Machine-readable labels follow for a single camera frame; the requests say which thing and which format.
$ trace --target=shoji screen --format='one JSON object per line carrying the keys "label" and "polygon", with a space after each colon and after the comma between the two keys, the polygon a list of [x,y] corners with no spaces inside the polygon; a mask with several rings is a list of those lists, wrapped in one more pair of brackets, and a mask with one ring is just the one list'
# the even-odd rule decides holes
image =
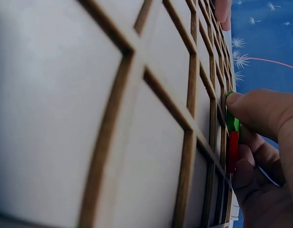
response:
{"label": "shoji screen", "polygon": [[213,12],[0,1],[0,227],[229,226],[233,79]]}

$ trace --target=finger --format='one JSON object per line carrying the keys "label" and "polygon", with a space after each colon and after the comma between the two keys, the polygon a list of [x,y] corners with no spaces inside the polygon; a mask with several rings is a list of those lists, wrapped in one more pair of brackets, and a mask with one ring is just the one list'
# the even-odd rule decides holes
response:
{"label": "finger", "polygon": [[248,211],[257,198],[261,196],[262,192],[256,182],[253,166],[248,160],[241,159],[237,163],[232,178],[232,187],[243,213]]}
{"label": "finger", "polygon": [[237,149],[237,160],[246,159],[253,167],[255,167],[255,161],[251,153],[250,148],[247,145],[239,144]]}
{"label": "finger", "polygon": [[246,159],[254,168],[254,175],[257,184],[260,186],[263,192],[267,192],[272,189],[272,186],[275,186],[259,169],[255,164],[252,152],[247,145],[240,144],[238,145],[238,160]]}
{"label": "finger", "polygon": [[261,136],[241,127],[241,143],[247,145],[254,157],[255,163],[278,185],[286,183],[280,161],[279,151],[267,143]]}
{"label": "finger", "polygon": [[215,16],[221,23],[227,20],[231,14],[232,0],[216,0],[215,1]]}
{"label": "finger", "polygon": [[273,182],[262,172],[262,170],[258,166],[254,168],[254,174],[256,182],[260,186],[262,192],[281,189],[281,187],[273,184]]}
{"label": "finger", "polygon": [[293,118],[293,94],[258,89],[244,95],[233,93],[226,102],[244,126],[274,141],[281,127]]}
{"label": "finger", "polygon": [[229,31],[231,29],[231,12],[229,13],[227,20],[223,23],[221,23],[222,29],[224,31]]}

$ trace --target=pink line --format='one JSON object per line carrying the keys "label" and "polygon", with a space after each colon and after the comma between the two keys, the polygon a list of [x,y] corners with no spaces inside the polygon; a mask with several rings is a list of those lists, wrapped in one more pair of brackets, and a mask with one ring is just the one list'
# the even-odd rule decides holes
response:
{"label": "pink line", "polygon": [[289,67],[289,68],[293,69],[293,66],[288,65],[286,63],[281,63],[281,62],[278,62],[278,61],[273,61],[273,60],[269,60],[269,59],[265,59],[265,58],[247,57],[246,59],[254,59],[254,60],[261,60],[261,61],[270,62],[270,63],[276,63],[276,64],[283,65],[285,67]]}

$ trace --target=fingernail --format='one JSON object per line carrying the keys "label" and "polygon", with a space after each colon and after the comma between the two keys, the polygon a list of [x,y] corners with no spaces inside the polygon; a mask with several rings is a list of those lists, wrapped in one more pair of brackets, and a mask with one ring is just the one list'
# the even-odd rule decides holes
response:
{"label": "fingernail", "polygon": [[241,97],[243,96],[243,94],[240,93],[232,93],[227,97],[226,103],[227,105],[232,105],[235,102],[237,102]]}

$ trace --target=hand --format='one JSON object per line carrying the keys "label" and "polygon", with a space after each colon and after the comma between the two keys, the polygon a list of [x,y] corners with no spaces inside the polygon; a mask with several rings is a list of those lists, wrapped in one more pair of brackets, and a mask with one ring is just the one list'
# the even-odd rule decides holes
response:
{"label": "hand", "polygon": [[231,5],[232,0],[215,1],[215,16],[224,31],[229,31],[231,28]]}
{"label": "hand", "polygon": [[[249,129],[241,129],[239,162],[232,179],[244,228],[293,228],[293,94],[234,93],[227,107]],[[278,142],[280,154],[256,133]]]}

